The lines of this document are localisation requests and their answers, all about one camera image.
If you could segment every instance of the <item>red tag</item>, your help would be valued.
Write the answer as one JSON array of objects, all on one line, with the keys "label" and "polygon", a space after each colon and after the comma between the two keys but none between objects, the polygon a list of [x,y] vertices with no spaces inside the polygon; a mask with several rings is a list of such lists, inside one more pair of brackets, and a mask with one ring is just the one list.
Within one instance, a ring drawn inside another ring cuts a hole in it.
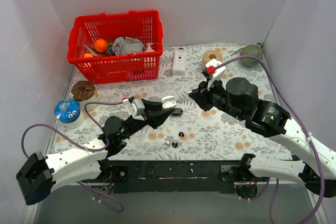
[{"label": "red tag", "polygon": [[215,67],[214,66],[210,66],[206,69],[206,72],[208,74],[213,74],[215,72]]}]

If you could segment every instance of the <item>cable tie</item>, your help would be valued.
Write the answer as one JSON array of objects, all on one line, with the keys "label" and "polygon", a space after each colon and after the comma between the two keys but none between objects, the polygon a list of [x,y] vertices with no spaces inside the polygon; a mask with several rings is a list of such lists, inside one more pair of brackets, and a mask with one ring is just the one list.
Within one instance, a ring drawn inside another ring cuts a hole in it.
[{"label": "cable tie", "polygon": [[311,136],[312,136],[312,133],[311,132],[308,132],[308,137],[307,137],[307,144],[309,144],[309,142],[311,141]]}]

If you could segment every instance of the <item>red basket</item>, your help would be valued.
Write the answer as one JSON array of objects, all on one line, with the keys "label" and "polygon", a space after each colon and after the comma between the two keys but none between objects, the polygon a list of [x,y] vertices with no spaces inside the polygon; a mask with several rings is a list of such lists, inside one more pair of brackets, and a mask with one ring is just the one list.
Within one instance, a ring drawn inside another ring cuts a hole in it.
[{"label": "red basket", "polygon": [[[154,43],[155,52],[84,58],[87,53],[84,44],[93,44],[97,39],[113,42],[118,37],[136,38],[144,45]],[[162,38],[162,25],[156,10],[80,16],[75,19],[70,34],[68,61],[96,84],[156,79],[163,53]]]}]

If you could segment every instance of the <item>small black object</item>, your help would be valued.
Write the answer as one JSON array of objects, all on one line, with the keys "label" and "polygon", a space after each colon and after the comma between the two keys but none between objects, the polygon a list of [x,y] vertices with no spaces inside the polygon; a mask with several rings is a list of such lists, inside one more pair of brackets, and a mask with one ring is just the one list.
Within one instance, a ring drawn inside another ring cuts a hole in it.
[{"label": "small black object", "polygon": [[[130,102],[133,102],[133,100],[134,97],[129,98]],[[149,125],[153,129],[157,129],[175,110],[174,108],[163,110],[161,102],[152,102],[145,99],[141,99],[141,101],[144,105],[144,121],[135,120],[132,116],[129,116],[126,120],[111,116],[105,121],[105,125],[102,128],[104,134],[99,135],[98,139],[105,144],[109,143],[106,148],[108,151],[106,157],[122,151],[127,145],[124,140],[129,139],[131,135],[145,126]]]},{"label": "small black object", "polygon": [[176,109],[174,110],[174,112],[171,113],[170,115],[172,115],[172,116],[180,116],[180,115],[182,115],[182,114],[183,114],[183,110],[182,110],[181,108],[176,108]]}]

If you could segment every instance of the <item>tape roll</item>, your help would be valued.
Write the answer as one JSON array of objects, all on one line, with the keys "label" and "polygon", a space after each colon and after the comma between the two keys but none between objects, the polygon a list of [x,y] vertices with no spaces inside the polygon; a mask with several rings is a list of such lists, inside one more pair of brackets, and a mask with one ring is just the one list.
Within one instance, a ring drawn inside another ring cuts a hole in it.
[{"label": "tape roll", "polygon": [[205,64],[207,64],[212,59],[216,59],[220,62],[223,62],[223,55],[221,54],[221,52],[216,50],[206,50],[205,53],[203,54],[201,69],[203,69]]}]

